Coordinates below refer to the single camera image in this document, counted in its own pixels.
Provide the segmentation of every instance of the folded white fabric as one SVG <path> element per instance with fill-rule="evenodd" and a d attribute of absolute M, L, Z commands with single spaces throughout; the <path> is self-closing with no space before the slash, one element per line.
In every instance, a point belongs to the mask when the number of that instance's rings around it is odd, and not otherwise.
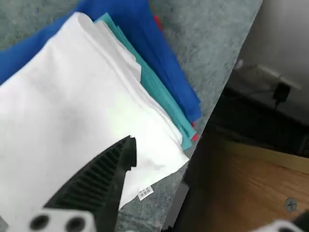
<path fill-rule="evenodd" d="M 188 161 L 181 134 L 138 82 L 139 65 L 102 26 L 75 13 L 0 86 L 0 215 L 9 224 L 128 135 L 137 167 L 120 207 Z"/>

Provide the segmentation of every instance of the barcode tag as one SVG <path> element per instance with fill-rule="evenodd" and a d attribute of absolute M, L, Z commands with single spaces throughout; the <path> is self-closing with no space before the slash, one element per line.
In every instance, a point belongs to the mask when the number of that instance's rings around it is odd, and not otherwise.
<path fill-rule="evenodd" d="M 148 197 L 150 194 L 152 194 L 154 192 L 153 188 L 151 186 L 143 189 L 142 191 L 140 191 L 138 193 L 138 197 L 140 199 L 140 201 L 144 200 L 146 197 Z"/>

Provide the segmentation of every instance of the hole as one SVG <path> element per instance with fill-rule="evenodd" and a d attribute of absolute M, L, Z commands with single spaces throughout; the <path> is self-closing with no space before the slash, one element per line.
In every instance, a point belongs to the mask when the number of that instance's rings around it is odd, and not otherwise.
<path fill-rule="evenodd" d="M 85 220 L 82 217 L 74 217 L 71 218 L 67 225 L 66 230 L 67 232 L 80 232 L 85 227 Z"/>
<path fill-rule="evenodd" d="M 290 228 L 286 228 L 286 227 L 281 227 L 279 229 L 279 232 L 294 232 L 292 229 Z"/>
<path fill-rule="evenodd" d="M 48 221 L 49 221 L 49 217 L 47 215 L 36 216 L 34 219 L 32 219 L 30 223 L 30 228 L 33 231 L 42 230 L 47 226 Z"/>

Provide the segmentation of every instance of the gray carpet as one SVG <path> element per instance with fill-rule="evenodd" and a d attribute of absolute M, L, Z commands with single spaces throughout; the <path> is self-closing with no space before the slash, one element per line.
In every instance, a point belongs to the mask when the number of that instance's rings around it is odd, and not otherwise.
<path fill-rule="evenodd" d="M 73 8 L 78 0 L 0 0 L 0 49 L 36 32 Z M 262 0 L 151 0 L 164 35 L 201 99 L 201 135 L 230 76 Z M 195 147 L 186 151 L 191 156 Z M 153 186 L 119 213 L 118 231 L 159 231 L 185 168 Z"/>

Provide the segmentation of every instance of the teal cloth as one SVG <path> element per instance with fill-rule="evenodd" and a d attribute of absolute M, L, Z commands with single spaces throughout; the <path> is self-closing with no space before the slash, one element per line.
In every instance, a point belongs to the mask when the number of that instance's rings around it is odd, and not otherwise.
<path fill-rule="evenodd" d="M 141 65 L 141 85 L 147 90 L 149 95 L 162 106 L 183 135 L 182 149 L 185 150 L 191 147 L 191 139 L 196 134 L 196 131 L 193 129 L 168 89 L 135 50 L 121 29 L 114 24 L 108 13 L 105 13 L 97 19 L 97 21 L 98 20 L 104 21 L 114 33 L 115 37 L 128 49 L 129 52 L 131 52 L 132 55 L 135 56 L 136 62 Z"/>

